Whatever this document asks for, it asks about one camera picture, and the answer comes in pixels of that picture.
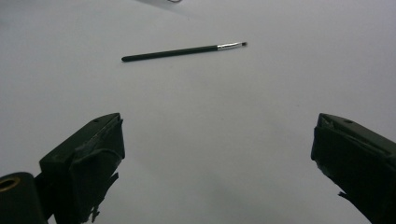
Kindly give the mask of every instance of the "white backdrop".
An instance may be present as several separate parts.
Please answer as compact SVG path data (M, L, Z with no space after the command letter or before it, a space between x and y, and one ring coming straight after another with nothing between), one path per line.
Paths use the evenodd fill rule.
M0 0L0 176L120 112L98 224L369 223L310 150L320 112L396 140L395 22L394 0Z

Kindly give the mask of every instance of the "brush handle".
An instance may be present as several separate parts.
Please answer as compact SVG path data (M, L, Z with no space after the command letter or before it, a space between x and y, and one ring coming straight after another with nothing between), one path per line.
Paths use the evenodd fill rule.
M178 55L203 53L203 52L217 51L217 50L218 50L218 46L208 46L208 47L200 47L200 48L193 48L193 49L176 49L176 50L169 50L169 51L156 52L156 53L125 56L121 59L123 62L127 63L127 62L139 61L139 60L172 57L172 56L178 56Z

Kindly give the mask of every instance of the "white surface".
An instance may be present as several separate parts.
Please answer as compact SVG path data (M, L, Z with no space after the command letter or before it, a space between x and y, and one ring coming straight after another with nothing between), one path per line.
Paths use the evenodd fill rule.
M0 175L120 112L101 223L369 223L310 160L324 112L396 140L394 0L0 0ZM122 63L122 56L248 47Z

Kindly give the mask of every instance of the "black object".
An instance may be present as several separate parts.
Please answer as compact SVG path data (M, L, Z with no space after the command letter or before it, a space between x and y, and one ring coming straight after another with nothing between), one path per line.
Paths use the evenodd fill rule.
M396 144L358 123L320 114L311 159L372 223L396 223Z
M40 161L36 178L16 173L0 178L0 223L92 222L118 178L125 157L120 114L94 119Z
M232 44L214 45L214 46L192 48L192 49L176 49L176 50L169 50L169 51L156 52L156 53L125 56L125 57L122 57L121 60L123 62L127 63L127 62L140 61L140 60L146 60L146 59L156 59L156 58L172 57L172 56L178 56L178 55L218 51L218 50L223 50L223 49L235 49L235 48L239 48L239 47L245 47L247 44L248 44L247 42L243 42L243 43L238 42L238 43L232 43Z

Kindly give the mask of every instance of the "metal ferrule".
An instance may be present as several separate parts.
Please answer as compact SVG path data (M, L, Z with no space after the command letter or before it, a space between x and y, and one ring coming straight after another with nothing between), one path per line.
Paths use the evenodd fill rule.
M218 45L218 50L223 49L236 49L242 47L242 42L232 43L232 44L225 44L225 45Z

